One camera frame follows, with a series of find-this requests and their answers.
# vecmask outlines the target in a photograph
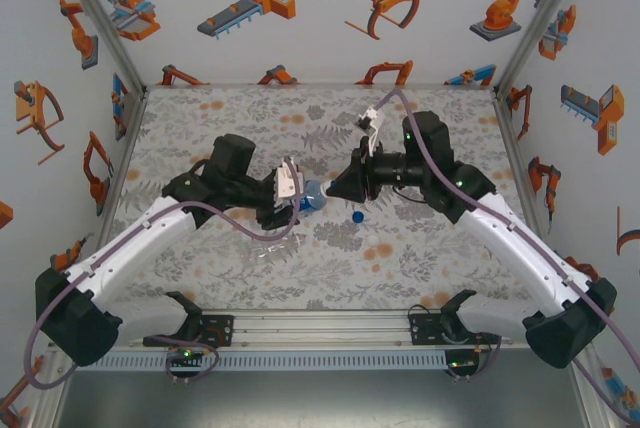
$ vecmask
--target white wall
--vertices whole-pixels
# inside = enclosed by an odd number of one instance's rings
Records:
[[[640,10],[638,0],[564,0],[560,8],[571,4],[577,7],[577,18],[568,45],[556,61],[536,51],[518,77],[517,88],[533,87],[531,128],[520,148],[526,161],[537,155],[562,172],[550,245],[563,256],[591,263],[615,285],[613,318],[640,349],[639,243],[629,242],[621,256],[616,255],[616,206],[622,207],[623,232],[640,226]],[[597,100],[614,83],[624,95],[625,114],[618,123],[617,146],[601,156],[596,131],[561,106],[560,89],[566,84]],[[522,124],[521,112],[514,114],[516,130]],[[546,220],[542,197],[538,195],[537,208],[540,219]],[[608,330],[595,345],[605,363],[640,390],[640,376]]]
[[[63,253],[91,231],[96,236],[84,252],[95,249],[103,219],[96,217],[82,171],[89,130],[98,135],[116,170],[125,139],[116,142],[114,137],[111,86],[117,70],[103,40],[98,65],[83,71],[59,0],[2,0],[0,13],[0,201],[14,210],[13,221],[0,229],[0,393],[4,393],[22,373],[22,352],[35,322],[36,277],[49,267],[52,254]],[[86,15],[78,19],[88,34],[96,34]],[[41,166],[38,161],[49,152],[44,141],[34,130],[16,134],[27,124],[15,119],[13,83],[18,80],[37,80],[48,87],[64,113],[64,121],[49,133],[65,148]],[[50,122],[55,119],[53,108],[44,106]],[[106,177],[104,163],[94,158],[94,173]]]
[[[102,1],[111,12],[111,5]],[[123,39],[146,83],[160,81],[161,69],[169,63],[216,83],[256,83],[277,64],[285,65],[300,82],[354,83],[372,65],[408,59],[415,63],[409,82],[439,84],[491,63],[498,65],[497,80],[535,13],[533,0],[522,0],[514,18],[523,29],[487,42],[469,26],[483,20],[495,0],[421,0],[416,17],[404,30],[379,20],[381,39],[376,41],[344,23],[366,26],[370,1],[296,0],[295,18],[270,13],[245,21],[216,40],[196,27],[237,0],[148,1],[156,5],[161,29],[142,41]],[[401,18],[397,12],[394,16]],[[395,75],[380,75],[380,80],[391,81]]]

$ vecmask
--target plastic bottle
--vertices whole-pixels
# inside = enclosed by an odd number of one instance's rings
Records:
[[[331,182],[320,182],[318,180],[307,180],[304,184],[304,198],[300,202],[300,217],[309,216],[316,211],[322,210],[327,205],[327,188]]]

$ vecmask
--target floral pattern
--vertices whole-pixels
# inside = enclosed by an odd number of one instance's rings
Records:
[[[236,133],[256,143],[249,174],[264,177],[285,155],[307,178],[336,177],[361,133],[353,122],[386,91],[211,86],[151,91],[119,205],[114,237],[135,221],[176,175],[210,156],[213,141]],[[521,216],[491,94],[482,90],[407,89],[412,109],[432,110],[448,124],[456,156],[480,168]],[[402,149],[402,106],[385,107],[379,139]],[[403,194],[418,198],[412,188]],[[364,222],[351,220],[353,211]],[[229,210],[254,231],[255,213]],[[212,218],[165,250],[122,299],[180,290],[207,309],[391,309],[440,306],[464,288],[497,298],[528,294],[480,242],[428,206],[383,189],[357,205],[330,199],[275,244],[253,242]]]

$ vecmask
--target blue bottle cap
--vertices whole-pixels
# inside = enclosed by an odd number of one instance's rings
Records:
[[[351,219],[354,223],[362,223],[362,221],[364,220],[364,213],[362,213],[361,211],[354,211],[353,215],[351,215]]]

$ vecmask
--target metal grate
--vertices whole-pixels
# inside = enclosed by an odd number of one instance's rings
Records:
[[[191,366],[172,371],[208,367],[211,355],[192,360]],[[165,352],[115,351],[79,371],[163,371]],[[343,371],[343,370],[444,370],[444,350],[419,351],[299,351],[220,352],[220,371]]]

